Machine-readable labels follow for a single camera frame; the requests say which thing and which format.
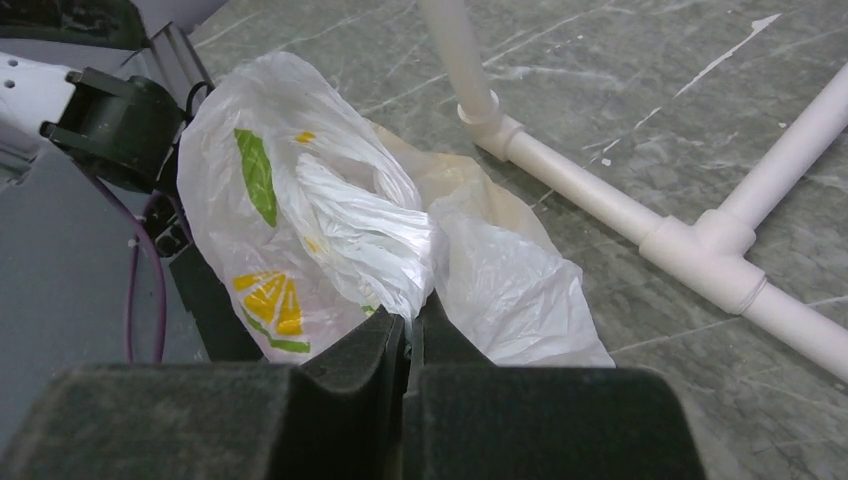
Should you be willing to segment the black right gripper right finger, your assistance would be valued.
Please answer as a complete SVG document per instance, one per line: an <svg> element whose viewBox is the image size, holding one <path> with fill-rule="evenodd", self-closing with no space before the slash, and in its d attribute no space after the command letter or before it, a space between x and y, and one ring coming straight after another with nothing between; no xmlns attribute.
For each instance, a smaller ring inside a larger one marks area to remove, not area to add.
<svg viewBox="0 0 848 480"><path fill-rule="evenodd" d="M411 327L406 479L702 479L681 403L645 370L498 367L431 295Z"/></svg>

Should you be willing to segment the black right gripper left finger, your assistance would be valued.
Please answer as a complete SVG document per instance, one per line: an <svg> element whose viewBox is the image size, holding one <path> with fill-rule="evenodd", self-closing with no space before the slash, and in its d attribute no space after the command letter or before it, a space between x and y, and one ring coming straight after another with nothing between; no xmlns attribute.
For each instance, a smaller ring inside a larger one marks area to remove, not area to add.
<svg viewBox="0 0 848 480"><path fill-rule="evenodd" d="M302 365L95 365L51 382L5 479L379 479L403 321L379 310Z"/></svg>

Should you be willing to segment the white printed plastic bag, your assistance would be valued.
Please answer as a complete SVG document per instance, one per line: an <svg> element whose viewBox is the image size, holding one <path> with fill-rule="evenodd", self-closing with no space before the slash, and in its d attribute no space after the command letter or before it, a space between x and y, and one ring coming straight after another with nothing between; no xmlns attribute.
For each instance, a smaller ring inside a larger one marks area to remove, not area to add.
<svg viewBox="0 0 848 480"><path fill-rule="evenodd" d="M177 186L273 362L311 360L381 309L412 323L436 294L496 364L613 365L581 269L524 201L473 159L371 123L294 54L222 78L182 135Z"/></svg>

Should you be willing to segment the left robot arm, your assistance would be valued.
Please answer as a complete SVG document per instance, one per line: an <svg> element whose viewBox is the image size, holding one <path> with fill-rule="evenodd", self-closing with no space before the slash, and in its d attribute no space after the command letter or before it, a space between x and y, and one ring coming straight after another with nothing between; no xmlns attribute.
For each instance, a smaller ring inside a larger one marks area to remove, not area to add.
<svg viewBox="0 0 848 480"><path fill-rule="evenodd" d="M186 119L170 92L146 77L1 56L2 123L56 146L82 171L118 187L176 195Z"/></svg>

